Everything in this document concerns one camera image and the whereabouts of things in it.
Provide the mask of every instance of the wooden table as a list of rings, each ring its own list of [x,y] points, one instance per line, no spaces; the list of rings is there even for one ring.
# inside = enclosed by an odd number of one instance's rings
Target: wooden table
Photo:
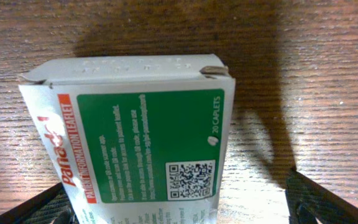
[[[214,53],[237,79],[219,223],[288,223],[298,170],[358,206],[358,1],[0,1],[0,214],[58,182],[17,85],[54,58]]]

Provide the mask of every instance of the green label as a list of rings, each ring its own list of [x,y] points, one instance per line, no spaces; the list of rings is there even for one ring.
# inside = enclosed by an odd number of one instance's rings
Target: green label
[[[216,193],[224,91],[79,95],[104,203]]]

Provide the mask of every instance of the box flap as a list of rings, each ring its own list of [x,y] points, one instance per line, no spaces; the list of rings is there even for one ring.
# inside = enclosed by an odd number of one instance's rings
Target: box flap
[[[23,77],[48,85],[100,83],[112,80],[203,78],[204,67],[223,67],[214,55],[165,55],[63,58],[45,62]]]

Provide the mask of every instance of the cardboard box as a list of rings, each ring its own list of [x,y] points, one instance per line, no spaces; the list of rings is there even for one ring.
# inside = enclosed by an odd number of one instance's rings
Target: cardboard box
[[[215,55],[51,60],[20,91],[81,223],[214,223],[235,80]]]

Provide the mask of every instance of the qr code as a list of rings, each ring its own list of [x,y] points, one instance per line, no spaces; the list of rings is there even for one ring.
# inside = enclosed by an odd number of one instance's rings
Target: qr code
[[[212,196],[215,160],[168,162],[165,170],[168,200],[194,200]]]

